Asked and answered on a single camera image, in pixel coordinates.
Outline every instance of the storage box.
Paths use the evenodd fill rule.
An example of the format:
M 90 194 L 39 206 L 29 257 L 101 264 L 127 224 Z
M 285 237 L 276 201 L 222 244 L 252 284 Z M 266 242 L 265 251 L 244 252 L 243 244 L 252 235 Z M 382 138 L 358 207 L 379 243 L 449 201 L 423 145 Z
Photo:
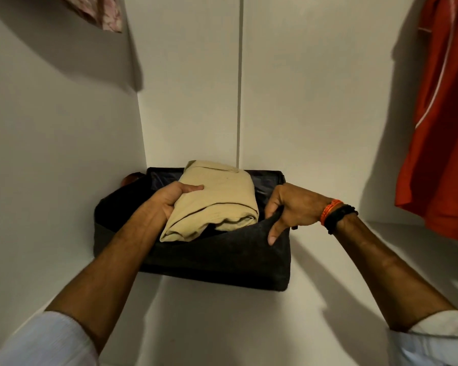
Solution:
M 269 197 L 276 185 L 285 182 L 285 177 L 280 171 L 247 172 L 254 183 L 258 223 L 231 232 L 217 231 L 209 225 L 190 242 L 161 242 L 158 237 L 140 270 L 256 289 L 287 289 L 291 260 L 289 230 L 269 246 L 268 233 L 281 210 L 264 219 Z M 182 174 L 183 168 L 148 168 L 146 176 L 102 199 L 95 208 L 95 256 L 142 203 Z

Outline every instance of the beige pants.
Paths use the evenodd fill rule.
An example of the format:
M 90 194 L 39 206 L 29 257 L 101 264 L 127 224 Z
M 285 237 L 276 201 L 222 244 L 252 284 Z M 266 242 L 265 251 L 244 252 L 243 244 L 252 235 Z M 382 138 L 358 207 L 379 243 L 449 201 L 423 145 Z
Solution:
M 248 172 L 205 160 L 187 164 L 180 182 L 205 185 L 183 194 L 175 203 L 161 241 L 192 241 L 209 223 L 219 231 L 233 231 L 257 223 L 259 213 Z

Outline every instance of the person's left hand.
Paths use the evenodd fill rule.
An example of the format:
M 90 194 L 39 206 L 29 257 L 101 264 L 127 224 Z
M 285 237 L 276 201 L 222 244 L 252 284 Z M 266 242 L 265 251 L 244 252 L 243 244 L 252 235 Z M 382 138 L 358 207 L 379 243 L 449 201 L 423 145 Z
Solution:
M 182 194 L 203 189 L 203 185 L 194 186 L 175 181 L 159 189 L 152 197 L 149 198 L 149 200 L 157 204 L 162 209 L 166 215 L 166 220 L 168 220 L 173 212 L 173 204 L 175 204 Z

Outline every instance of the hanging red clothing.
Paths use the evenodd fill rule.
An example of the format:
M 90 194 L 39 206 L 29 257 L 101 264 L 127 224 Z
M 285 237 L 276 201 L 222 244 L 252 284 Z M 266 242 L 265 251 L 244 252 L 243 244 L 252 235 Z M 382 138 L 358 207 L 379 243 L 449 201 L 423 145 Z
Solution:
M 458 240 L 458 0 L 427 0 L 419 29 L 429 55 L 395 204 Z

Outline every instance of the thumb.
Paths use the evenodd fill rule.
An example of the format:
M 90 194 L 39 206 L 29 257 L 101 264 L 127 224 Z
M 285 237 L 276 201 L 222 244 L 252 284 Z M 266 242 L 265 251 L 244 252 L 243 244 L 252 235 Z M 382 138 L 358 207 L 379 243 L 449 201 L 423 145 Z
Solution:
M 276 239 L 281 235 L 281 233 L 289 228 L 285 221 L 283 221 L 282 218 L 280 218 L 275 224 L 271 227 L 269 234 L 268 234 L 268 244 L 272 246 L 275 244 Z
M 199 190 L 204 189 L 203 185 L 195 186 L 195 185 L 187 185 L 187 184 L 182 184 L 182 183 L 180 183 L 180 187 L 182 189 L 182 193 L 184 194 L 191 193 L 192 191 L 199 191 Z

